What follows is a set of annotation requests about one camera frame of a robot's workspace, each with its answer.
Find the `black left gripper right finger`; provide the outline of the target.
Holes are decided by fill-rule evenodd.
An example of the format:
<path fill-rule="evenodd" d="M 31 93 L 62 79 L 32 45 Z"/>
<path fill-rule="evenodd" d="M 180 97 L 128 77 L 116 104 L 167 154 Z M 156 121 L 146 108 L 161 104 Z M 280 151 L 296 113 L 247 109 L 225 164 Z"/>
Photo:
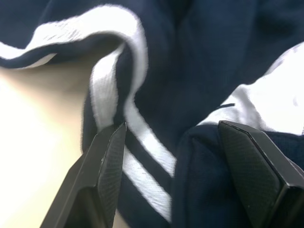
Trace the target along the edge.
<path fill-rule="evenodd" d="M 220 121 L 237 194 L 253 228 L 304 228 L 304 170 L 261 130 Z"/>

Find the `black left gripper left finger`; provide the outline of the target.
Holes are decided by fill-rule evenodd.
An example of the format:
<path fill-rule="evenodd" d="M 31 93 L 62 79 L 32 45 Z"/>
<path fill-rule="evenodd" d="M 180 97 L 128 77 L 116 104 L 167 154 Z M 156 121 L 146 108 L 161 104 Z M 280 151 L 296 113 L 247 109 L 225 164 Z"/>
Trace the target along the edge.
<path fill-rule="evenodd" d="M 111 125 L 72 165 L 40 228 L 112 228 L 122 179 L 126 125 Z"/>

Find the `navy and white jacket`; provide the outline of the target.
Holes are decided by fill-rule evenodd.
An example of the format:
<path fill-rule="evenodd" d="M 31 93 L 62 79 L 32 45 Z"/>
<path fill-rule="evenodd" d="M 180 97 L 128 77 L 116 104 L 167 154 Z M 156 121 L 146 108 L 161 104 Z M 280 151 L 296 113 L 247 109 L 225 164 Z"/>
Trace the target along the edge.
<path fill-rule="evenodd" d="M 263 131 L 304 170 L 304 0 L 0 0 L 0 67 L 95 47 L 82 152 L 126 125 L 128 228 L 253 228 L 220 121 Z"/>

